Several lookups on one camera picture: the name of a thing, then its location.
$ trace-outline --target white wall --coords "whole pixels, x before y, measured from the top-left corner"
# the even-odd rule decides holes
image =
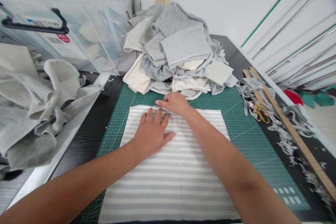
[[[142,0],[145,7],[155,4],[155,0]],[[252,30],[263,19],[277,0],[170,0],[179,2],[188,12],[204,18],[212,34],[227,35],[237,44],[242,44]],[[243,47],[252,57],[277,30],[307,0],[282,0],[266,21]],[[256,62],[265,71],[269,70],[306,42],[336,23],[336,0],[314,0],[257,58]],[[295,71],[307,59],[316,56],[336,41],[335,34],[320,42],[300,58],[272,75],[280,81]],[[334,55],[336,49],[321,60]]]

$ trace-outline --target black handle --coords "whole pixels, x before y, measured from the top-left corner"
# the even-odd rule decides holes
[[[67,27],[67,21],[61,15],[59,9],[52,8],[51,9],[61,20],[62,20],[62,27],[61,28],[52,28],[52,27],[41,27],[41,26],[34,26],[29,24],[21,24],[21,23],[13,23],[13,19],[7,16],[6,19],[2,20],[1,24],[9,29],[17,29],[17,30],[28,30],[33,32],[44,32],[44,33],[57,33],[57,34],[68,34],[69,28]]]

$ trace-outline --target label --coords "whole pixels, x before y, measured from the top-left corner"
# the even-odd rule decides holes
[[[61,24],[56,19],[40,18],[40,17],[26,17],[26,20],[35,26],[44,26],[52,28],[61,28]],[[60,55],[67,58],[87,59],[82,50],[74,42],[74,40],[67,34],[54,33],[40,33],[46,41],[59,52]]]

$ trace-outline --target hand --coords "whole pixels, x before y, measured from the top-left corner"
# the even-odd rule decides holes
[[[185,112],[191,108],[184,95],[176,92],[166,94],[163,101],[157,100],[155,103],[181,116],[184,116]]]
[[[176,133],[170,132],[164,135],[168,125],[170,114],[166,114],[162,123],[162,109],[159,109],[153,120],[153,109],[150,108],[148,113],[143,113],[140,118],[139,127],[130,141],[140,153],[143,159],[158,152],[166,143],[168,143]]]

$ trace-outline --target left hand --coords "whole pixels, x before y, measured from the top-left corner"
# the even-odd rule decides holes
[[[134,138],[130,141],[136,150],[140,153],[143,159],[158,152],[166,143],[168,143],[175,135],[175,132],[170,132],[164,135],[168,125],[170,114],[166,114],[162,123],[162,109],[157,112],[153,120],[153,109],[150,108],[148,113],[143,113],[140,118],[139,127]]]

